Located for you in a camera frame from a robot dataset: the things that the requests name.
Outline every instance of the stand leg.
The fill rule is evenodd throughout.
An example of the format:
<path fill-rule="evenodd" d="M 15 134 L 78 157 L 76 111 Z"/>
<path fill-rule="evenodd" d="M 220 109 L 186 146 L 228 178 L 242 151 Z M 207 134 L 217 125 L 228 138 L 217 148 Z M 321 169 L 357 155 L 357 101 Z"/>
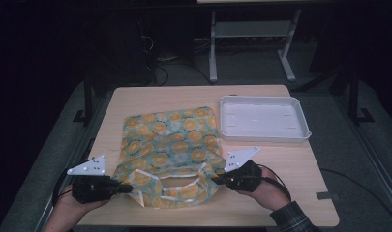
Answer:
<path fill-rule="evenodd" d="M 294 13 L 294 18 L 292 19 L 289 25 L 288 32 L 286 35 L 286 45 L 284 46 L 283 50 L 278 51 L 278 56 L 280 58 L 281 64 L 283 64 L 284 71 L 286 72 L 286 78 L 289 81 L 295 81 L 295 75 L 292 71 L 292 68 L 286 56 L 288 55 L 289 47 L 291 46 L 292 39 L 294 37 L 295 29 L 297 27 L 298 19 L 300 15 L 301 15 L 301 9 L 296 10 Z"/>
<path fill-rule="evenodd" d="M 356 68 L 353 68 L 352 71 L 349 83 L 349 117 L 355 125 L 359 125 L 359 123 L 373 123 L 375 120 L 366 108 L 361 108 L 364 117 L 358 117 L 359 76 Z"/>
<path fill-rule="evenodd" d="M 210 81 L 217 82 L 216 66 L 216 13 L 211 14 Z"/>
<path fill-rule="evenodd" d="M 92 86 L 90 83 L 89 74 L 87 74 L 84 77 L 84 117 L 81 116 L 83 114 L 83 110 L 79 110 L 75 115 L 73 122 L 83 123 L 83 126 L 86 127 L 92 118 L 92 105 Z"/>

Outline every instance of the plastic tray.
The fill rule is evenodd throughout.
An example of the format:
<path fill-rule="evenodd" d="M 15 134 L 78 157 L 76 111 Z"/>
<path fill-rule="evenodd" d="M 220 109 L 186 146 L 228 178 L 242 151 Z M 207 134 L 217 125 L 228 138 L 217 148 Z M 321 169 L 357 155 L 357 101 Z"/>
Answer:
<path fill-rule="evenodd" d="M 303 142 L 311 136 L 296 98 L 224 96 L 220 111 L 225 140 Z"/>

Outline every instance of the plaid sleeve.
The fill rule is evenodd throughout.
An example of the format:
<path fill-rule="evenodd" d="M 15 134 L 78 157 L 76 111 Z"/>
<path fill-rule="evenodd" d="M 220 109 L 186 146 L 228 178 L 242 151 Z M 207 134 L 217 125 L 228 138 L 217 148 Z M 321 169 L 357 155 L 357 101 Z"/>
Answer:
<path fill-rule="evenodd" d="M 295 201 L 284 206 L 278 211 L 274 211 L 270 216 L 275 220 L 278 228 L 282 232 L 320 231 L 310 222 L 308 217 L 304 214 L 304 212 L 302 212 L 301 208 Z"/>

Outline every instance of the cloth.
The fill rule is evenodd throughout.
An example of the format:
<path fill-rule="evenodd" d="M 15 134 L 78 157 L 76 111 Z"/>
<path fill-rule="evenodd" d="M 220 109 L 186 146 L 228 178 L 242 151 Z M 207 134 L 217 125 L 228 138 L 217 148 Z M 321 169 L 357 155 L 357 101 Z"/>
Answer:
<path fill-rule="evenodd" d="M 209 107 L 150 113 L 125 119 L 122 151 L 113 179 L 135 190 L 143 207 L 178 208 L 210 199 L 226 161 Z M 196 177 L 184 187 L 165 188 L 161 179 Z"/>
<path fill-rule="evenodd" d="M 274 211 L 270 216 L 282 232 L 320 231 L 310 222 L 296 201 L 289 203 L 278 211 Z"/>

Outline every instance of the table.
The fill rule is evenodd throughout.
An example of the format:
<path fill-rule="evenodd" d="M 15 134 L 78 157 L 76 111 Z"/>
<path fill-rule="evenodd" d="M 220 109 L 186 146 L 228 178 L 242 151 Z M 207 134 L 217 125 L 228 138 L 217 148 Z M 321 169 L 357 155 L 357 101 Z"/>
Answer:
<path fill-rule="evenodd" d="M 219 100 L 226 95 L 289 96 L 282 85 L 187 86 L 119 88 L 111 99 L 89 159 L 106 156 L 106 175 L 112 175 L 121 151 L 124 118 L 132 115 L 209 106 L 220 124 Z M 221 140 L 223 157 L 228 151 L 261 147 L 255 163 L 274 169 L 286 183 L 292 199 L 316 226 L 335 226 L 338 215 L 331 199 L 317 199 L 327 188 L 309 141 L 302 143 L 238 142 Z M 127 194 L 90 212 L 80 224 L 126 226 L 275 226 L 271 212 L 250 197 L 221 187 L 214 197 L 189 208 L 154 210 L 142 208 Z"/>

